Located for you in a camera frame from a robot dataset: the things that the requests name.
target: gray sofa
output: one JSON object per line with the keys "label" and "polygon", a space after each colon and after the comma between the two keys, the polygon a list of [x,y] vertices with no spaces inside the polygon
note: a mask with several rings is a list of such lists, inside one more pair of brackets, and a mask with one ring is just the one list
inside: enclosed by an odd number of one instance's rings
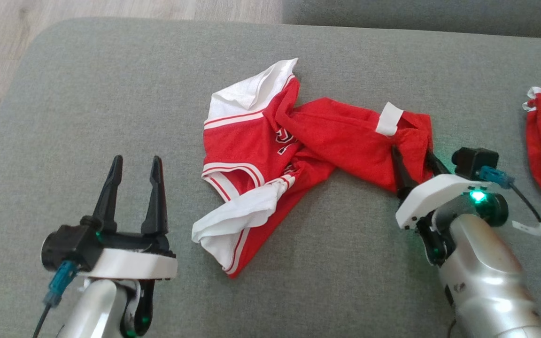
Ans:
{"label": "gray sofa", "polygon": [[284,0],[283,22],[541,37],[541,1]]}
{"label": "gray sofa", "polygon": [[[79,19],[32,43],[0,105],[0,338],[29,336],[52,274],[43,239],[93,210],[124,156],[119,230],[138,231],[154,154],[165,164],[175,280],[159,283],[149,337],[439,337],[453,311],[392,194],[342,171],[292,210],[236,280],[191,242],[222,203],[200,179],[210,94],[298,56],[299,103],[329,96],[433,119],[434,147],[500,154],[541,211],[527,168],[521,103],[541,86],[541,39],[239,23]],[[505,194],[514,220],[532,215]],[[541,314],[541,240],[497,230],[524,266]],[[80,293],[52,310],[53,338]],[[455,329],[453,337],[459,337]]]}

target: robotic arm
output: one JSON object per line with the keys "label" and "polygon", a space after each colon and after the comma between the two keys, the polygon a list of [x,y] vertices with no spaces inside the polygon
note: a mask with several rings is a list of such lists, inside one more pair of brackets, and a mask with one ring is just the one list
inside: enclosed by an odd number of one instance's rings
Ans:
{"label": "robotic arm", "polygon": [[495,167],[498,154],[462,148],[453,156],[457,176],[429,153],[435,176],[423,184],[410,178],[395,146],[392,158],[401,201],[398,225],[421,236],[464,335],[541,338],[541,318],[521,265],[492,229],[507,220],[507,203],[490,182],[470,180],[484,165]]}
{"label": "robotic arm", "polygon": [[156,280],[177,274],[170,250],[162,160],[155,156],[150,182],[152,194],[141,233],[116,231],[116,191],[122,179],[122,156],[114,157],[92,216],[79,225],[62,225],[43,242],[41,261],[57,271],[45,297],[43,316],[62,299],[77,274],[85,276],[84,293],[58,338],[131,338],[143,336],[153,317]]}

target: gray fabric surface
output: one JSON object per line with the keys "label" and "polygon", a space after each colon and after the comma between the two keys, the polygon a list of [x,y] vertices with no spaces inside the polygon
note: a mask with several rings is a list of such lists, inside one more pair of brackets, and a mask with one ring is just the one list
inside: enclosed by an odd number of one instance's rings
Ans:
{"label": "gray fabric surface", "polygon": [[[395,196],[341,171],[297,205],[236,280],[190,240],[222,201],[200,179],[210,94],[300,58],[299,102],[322,96],[431,114],[437,155],[500,152],[541,211],[524,141],[541,40],[443,32],[80,19],[43,32],[0,106],[0,337],[32,334],[52,274],[43,239],[92,212],[124,156],[116,220],[139,231],[154,154],[164,162],[176,280],[159,283],[150,337],[444,337],[452,311],[421,240],[398,229]],[[511,194],[513,218],[532,223]],[[541,239],[497,230],[541,313]],[[43,328],[53,337],[75,282]]]}
{"label": "gray fabric surface", "polygon": [[283,23],[541,37],[541,1],[284,0]]}

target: blue cable connector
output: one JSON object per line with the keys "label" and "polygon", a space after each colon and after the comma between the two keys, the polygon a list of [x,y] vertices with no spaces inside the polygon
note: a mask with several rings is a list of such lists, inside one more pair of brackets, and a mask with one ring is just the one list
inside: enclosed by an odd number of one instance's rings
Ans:
{"label": "blue cable connector", "polygon": [[511,184],[515,181],[514,177],[507,175],[504,171],[488,167],[487,165],[484,165],[479,170],[479,178],[484,181],[494,182],[503,189],[510,189]]}
{"label": "blue cable connector", "polygon": [[72,261],[63,261],[49,283],[49,292],[43,299],[45,305],[50,305],[53,308],[57,307],[62,300],[62,294],[66,287],[75,279],[78,272],[78,266]]}

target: glowing green indicator light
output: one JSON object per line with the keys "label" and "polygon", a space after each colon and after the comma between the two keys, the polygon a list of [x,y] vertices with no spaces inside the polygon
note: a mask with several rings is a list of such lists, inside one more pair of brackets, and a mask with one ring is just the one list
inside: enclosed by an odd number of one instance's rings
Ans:
{"label": "glowing green indicator light", "polygon": [[469,194],[475,203],[480,203],[486,199],[486,195],[481,190],[474,190]]}

